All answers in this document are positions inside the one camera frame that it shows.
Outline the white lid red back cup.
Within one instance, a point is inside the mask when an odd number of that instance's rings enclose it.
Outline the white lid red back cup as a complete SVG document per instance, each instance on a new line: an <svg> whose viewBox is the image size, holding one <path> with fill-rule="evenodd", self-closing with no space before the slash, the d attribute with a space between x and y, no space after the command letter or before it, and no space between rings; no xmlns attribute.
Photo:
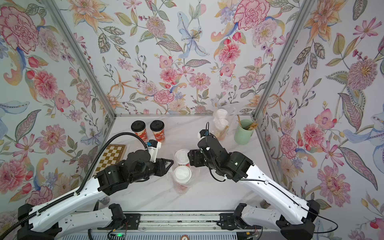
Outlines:
<svg viewBox="0 0 384 240"><path fill-rule="evenodd" d="M173 180L175 188L179 193L185 193L192 180L192 171L187 166L178 166L175 168Z"/></svg>

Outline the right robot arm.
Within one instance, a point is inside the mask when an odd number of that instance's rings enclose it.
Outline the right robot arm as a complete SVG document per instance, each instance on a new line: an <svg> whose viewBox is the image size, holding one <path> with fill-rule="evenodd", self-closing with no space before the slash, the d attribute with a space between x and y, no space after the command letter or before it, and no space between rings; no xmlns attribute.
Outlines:
<svg viewBox="0 0 384 240"><path fill-rule="evenodd" d="M188 153L191 166L207 167L225 180L241 182L256 192L272 210L240 203L229 217L230 230L264 227L279 231L287 240L310 240L320 204L306 201L280 186L240 152L227 152L207 130L199 133L198 149Z"/></svg>

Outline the white lid beige cup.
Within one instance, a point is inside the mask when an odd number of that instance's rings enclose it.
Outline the white lid beige cup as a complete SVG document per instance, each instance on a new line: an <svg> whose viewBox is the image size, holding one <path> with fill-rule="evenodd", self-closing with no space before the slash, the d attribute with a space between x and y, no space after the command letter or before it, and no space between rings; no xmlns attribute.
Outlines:
<svg viewBox="0 0 384 240"><path fill-rule="evenodd" d="M226 119L214 119L215 133L216 138L221 141L225 139L227 132L229 130L229 122Z"/></svg>

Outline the white lid floral cup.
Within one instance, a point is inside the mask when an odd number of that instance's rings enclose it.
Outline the white lid floral cup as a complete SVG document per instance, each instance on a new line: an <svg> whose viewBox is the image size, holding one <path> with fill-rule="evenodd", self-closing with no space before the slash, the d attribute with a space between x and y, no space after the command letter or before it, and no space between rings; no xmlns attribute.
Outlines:
<svg viewBox="0 0 384 240"><path fill-rule="evenodd" d="M226 119L228 117L229 113L225 109L218 109L215 113L216 119Z"/></svg>

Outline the clear plastic carrier bag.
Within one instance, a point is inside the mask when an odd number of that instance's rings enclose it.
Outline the clear plastic carrier bag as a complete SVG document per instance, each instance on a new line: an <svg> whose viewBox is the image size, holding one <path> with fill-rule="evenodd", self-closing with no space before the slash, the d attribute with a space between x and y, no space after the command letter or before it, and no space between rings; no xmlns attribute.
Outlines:
<svg viewBox="0 0 384 240"><path fill-rule="evenodd" d="M214 111L212 133L219 141L223 141L226 138L239 109L240 107L236 103L226 106L218 106Z"/></svg>

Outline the white lid red cup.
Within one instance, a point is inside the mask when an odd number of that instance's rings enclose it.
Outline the white lid red cup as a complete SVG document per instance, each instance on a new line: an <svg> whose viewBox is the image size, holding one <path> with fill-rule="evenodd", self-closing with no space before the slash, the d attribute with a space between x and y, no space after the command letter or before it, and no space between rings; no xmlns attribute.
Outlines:
<svg viewBox="0 0 384 240"><path fill-rule="evenodd" d="M178 166L175 168L173 180L175 188L179 193L185 193L192 180L192 171L187 166Z"/></svg>
<svg viewBox="0 0 384 240"><path fill-rule="evenodd" d="M179 166L190 166L188 153L189 151L186 149L180 149L175 153L175 160Z"/></svg>

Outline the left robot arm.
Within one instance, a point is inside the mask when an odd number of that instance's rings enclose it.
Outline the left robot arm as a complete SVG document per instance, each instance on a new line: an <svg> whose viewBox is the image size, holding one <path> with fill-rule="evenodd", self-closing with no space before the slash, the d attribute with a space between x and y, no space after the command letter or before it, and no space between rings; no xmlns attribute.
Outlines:
<svg viewBox="0 0 384 240"><path fill-rule="evenodd" d="M22 207L19 216L27 217L27 220L18 230L17 239L55 240L91 228L116 230L127 221L119 204L111 204L106 210L79 215L74 212L125 190L130 184L145 182L152 176L162 177L173 164L174 161L163 158L152 161L147 150L129 153L127 160L98 172L83 189L77 188L61 199L39 206Z"/></svg>

